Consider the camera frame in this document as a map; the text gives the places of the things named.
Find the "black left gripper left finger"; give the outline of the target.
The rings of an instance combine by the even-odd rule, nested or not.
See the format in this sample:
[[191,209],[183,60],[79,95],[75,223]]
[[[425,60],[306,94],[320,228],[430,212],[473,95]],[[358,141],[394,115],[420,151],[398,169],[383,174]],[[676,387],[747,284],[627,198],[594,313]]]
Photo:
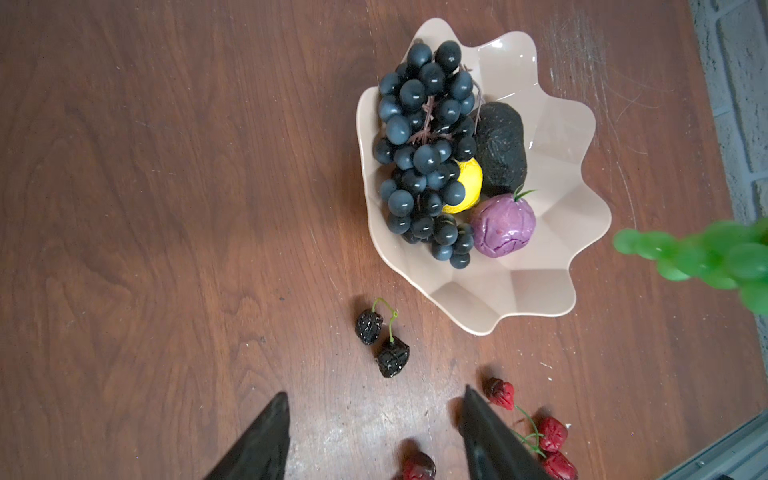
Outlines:
[[290,452],[290,408],[277,393],[205,479],[283,479]]

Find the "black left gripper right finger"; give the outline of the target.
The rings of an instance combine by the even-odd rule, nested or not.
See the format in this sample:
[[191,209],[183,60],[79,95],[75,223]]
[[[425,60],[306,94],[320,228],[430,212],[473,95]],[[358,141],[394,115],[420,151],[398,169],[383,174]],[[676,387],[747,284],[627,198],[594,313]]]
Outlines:
[[462,398],[458,429],[464,441],[470,479],[549,479],[513,431],[470,385]]

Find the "purple fake fig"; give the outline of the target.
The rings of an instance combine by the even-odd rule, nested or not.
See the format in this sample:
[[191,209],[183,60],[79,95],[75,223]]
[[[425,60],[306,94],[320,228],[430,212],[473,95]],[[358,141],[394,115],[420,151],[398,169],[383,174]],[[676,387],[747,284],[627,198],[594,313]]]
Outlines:
[[530,242],[537,220],[525,196],[532,190],[519,190],[496,195],[472,209],[469,224],[474,248],[479,253],[499,258],[524,248]]

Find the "yellow fake lemon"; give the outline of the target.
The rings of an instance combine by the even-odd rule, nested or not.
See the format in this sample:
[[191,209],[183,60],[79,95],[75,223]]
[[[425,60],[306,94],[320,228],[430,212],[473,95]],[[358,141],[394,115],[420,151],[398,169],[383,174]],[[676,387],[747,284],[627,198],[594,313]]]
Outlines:
[[467,161],[447,160],[443,166],[448,174],[440,189],[443,211],[456,214],[473,207],[479,201],[483,184],[479,163],[471,158]]

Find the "black fake avocado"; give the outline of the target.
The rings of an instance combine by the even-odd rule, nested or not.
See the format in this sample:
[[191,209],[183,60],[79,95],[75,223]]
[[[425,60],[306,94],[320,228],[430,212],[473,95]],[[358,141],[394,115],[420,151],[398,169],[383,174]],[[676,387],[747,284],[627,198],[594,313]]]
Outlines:
[[484,104],[475,131],[475,160],[483,171],[487,197],[516,193],[526,181],[528,163],[520,114],[502,102]]

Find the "green grape bunch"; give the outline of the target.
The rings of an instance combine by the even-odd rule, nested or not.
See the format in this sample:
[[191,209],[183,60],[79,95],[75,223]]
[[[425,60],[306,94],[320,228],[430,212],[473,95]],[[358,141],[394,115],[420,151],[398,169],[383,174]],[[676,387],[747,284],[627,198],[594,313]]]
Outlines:
[[662,231],[623,229],[613,237],[616,251],[655,264],[673,282],[697,279],[718,290],[736,290],[742,305],[767,314],[767,219],[745,225],[722,220],[702,232],[676,238]]

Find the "dark purple grape bunch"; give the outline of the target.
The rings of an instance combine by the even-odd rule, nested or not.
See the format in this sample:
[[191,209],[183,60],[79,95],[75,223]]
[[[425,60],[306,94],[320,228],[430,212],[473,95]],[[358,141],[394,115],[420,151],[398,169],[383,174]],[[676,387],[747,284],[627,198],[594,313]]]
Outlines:
[[380,80],[380,133],[374,159],[391,167],[379,186],[388,230],[406,243],[423,243],[455,269],[471,261],[471,226],[445,213],[440,189],[447,160],[475,159],[475,82],[454,40],[431,48],[413,43],[394,71]]

